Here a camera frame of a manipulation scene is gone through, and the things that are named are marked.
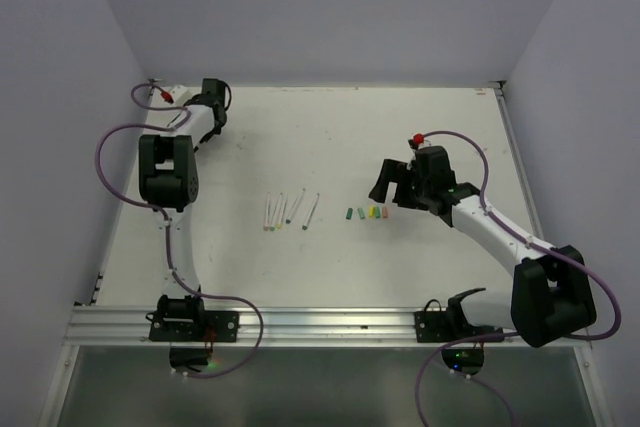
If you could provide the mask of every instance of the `black mounting bracket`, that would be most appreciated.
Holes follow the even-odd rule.
[[[475,335],[502,333],[502,329],[489,326],[469,326],[464,331],[455,329],[446,310],[419,310],[413,313],[413,319],[419,344],[451,342]]]
[[[155,312],[147,314],[151,321],[152,342],[204,342],[213,332],[216,343],[234,343],[238,337],[240,314],[234,310],[204,310],[198,297],[184,299],[160,297]]]
[[[448,300],[446,309],[427,310],[425,308],[414,312],[413,318],[418,343],[451,342],[476,335],[502,333],[502,329],[489,325],[471,325],[464,316],[461,306],[464,298],[483,290],[486,289],[480,287],[454,295]]]

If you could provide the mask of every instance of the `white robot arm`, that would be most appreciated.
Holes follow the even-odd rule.
[[[202,92],[187,101],[186,110],[167,126],[173,130],[160,135],[142,135],[138,142],[140,195],[169,216],[166,221],[160,212],[154,213],[162,245],[166,246],[162,250],[163,265],[169,265],[167,255],[170,253],[175,273],[196,291],[200,291],[200,281],[193,263],[191,242],[191,209],[199,189],[195,152],[201,144],[220,134],[226,124],[227,88],[226,83],[217,79],[204,79]],[[200,340],[204,330],[212,325],[202,299],[189,295],[170,270],[165,271],[162,296],[152,315],[153,327],[149,335],[152,341]],[[221,340],[223,330],[222,327],[216,329],[218,340]]]
[[[586,274],[530,245],[535,243],[583,263],[580,253],[571,246],[556,249],[518,227],[490,204],[484,208],[475,186],[456,182],[446,150],[440,146],[422,147],[422,140],[409,141],[414,152],[410,163],[384,161],[369,197],[384,202],[389,183],[396,183],[393,202],[400,207],[429,211],[471,237],[504,267],[513,278],[513,288],[502,292],[478,286],[451,297],[446,311],[425,311],[425,319],[436,319],[420,324],[439,330],[436,337],[440,340],[493,332],[495,328],[517,330],[533,347],[593,324],[596,311]],[[527,239],[526,243],[498,226],[488,216],[489,211]]]

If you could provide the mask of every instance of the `white wall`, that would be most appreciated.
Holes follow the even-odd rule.
[[[546,236],[582,250],[622,305],[619,334],[594,344],[619,426],[640,413],[639,33],[640,0],[555,0],[507,83]]]
[[[114,217],[95,143],[143,77],[105,0],[0,0],[0,36],[0,425],[28,427]],[[132,140],[109,149],[120,185]]]
[[[480,85],[515,66],[552,0],[109,0],[150,75]]]

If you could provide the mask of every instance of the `metal base plate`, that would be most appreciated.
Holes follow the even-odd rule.
[[[464,339],[474,335],[501,333],[502,329],[496,329],[489,326],[470,326],[465,335],[459,336],[453,332],[453,329],[447,322],[445,311],[424,311],[419,310],[413,313],[416,328],[416,340],[419,344],[426,343],[443,343],[453,340]]]
[[[238,337],[240,314],[233,310],[208,310],[204,313],[204,327],[193,322],[167,321],[165,326],[151,323],[149,340],[152,342],[204,342],[208,327],[215,333],[215,342],[233,343]]]

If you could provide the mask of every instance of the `marker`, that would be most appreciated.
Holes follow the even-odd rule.
[[[284,211],[287,208],[287,200],[289,200],[289,194],[285,192],[284,201],[282,202],[282,207],[280,208],[280,215],[278,216],[278,225],[276,225],[276,227],[278,227],[279,229],[281,229],[282,224],[284,224]]]
[[[294,215],[298,212],[298,207],[300,207],[300,203],[302,202],[302,198],[304,197],[304,192],[306,189],[302,189],[302,192],[298,194],[296,200],[293,201],[293,206],[291,207],[291,212],[289,212],[289,217],[287,217],[287,224],[290,224],[293,220]]]
[[[282,193],[278,196],[278,200],[276,201],[276,206],[273,209],[273,214],[271,215],[271,227],[270,231],[273,232],[276,230],[276,224],[278,223],[278,214],[280,212],[280,206],[282,205]]]
[[[266,232],[269,230],[269,210],[271,209],[271,196],[267,192],[267,200],[264,202],[264,226],[262,229]]]
[[[318,200],[320,200],[320,192],[316,195],[316,200],[313,201],[313,205],[309,209],[309,213],[307,214],[307,220],[302,224],[302,230],[307,230],[309,228],[309,223],[311,222],[311,217],[313,217],[313,213],[316,210],[316,206],[318,205]]]

